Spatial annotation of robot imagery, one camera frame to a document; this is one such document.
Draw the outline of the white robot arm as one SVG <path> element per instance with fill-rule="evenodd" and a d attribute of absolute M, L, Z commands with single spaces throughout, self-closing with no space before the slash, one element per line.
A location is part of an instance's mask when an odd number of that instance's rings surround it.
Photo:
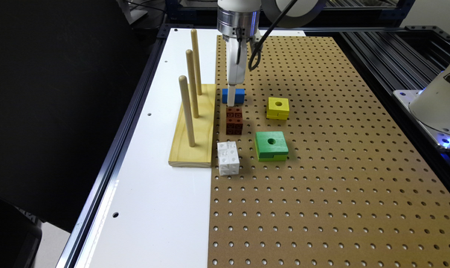
<path fill-rule="evenodd" d="M 323 10 L 325 0 L 219 0 L 217 28 L 226 41 L 227 104 L 245 72 L 258 67 L 263 43 L 275 27 L 299 28 Z"/>

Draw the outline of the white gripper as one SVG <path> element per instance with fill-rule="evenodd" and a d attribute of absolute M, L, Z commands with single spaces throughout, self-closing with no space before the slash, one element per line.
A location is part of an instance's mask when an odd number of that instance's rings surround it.
<path fill-rule="evenodd" d="M 226 66 L 228 81 L 227 105 L 234 106 L 236 85 L 242 84 L 247 67 L 248 45 L 245 40 L 239 42 L 236 38 L 224 35 L 226 41 Z"/>

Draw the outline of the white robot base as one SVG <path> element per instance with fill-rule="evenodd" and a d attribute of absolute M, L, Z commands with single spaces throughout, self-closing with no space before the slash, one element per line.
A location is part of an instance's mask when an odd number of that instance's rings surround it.
<path fill-rule="evenodd" d="M 450 64 L 424 89 L 396 90 L 393 95 L 436 147 L 450 150 Z"/>

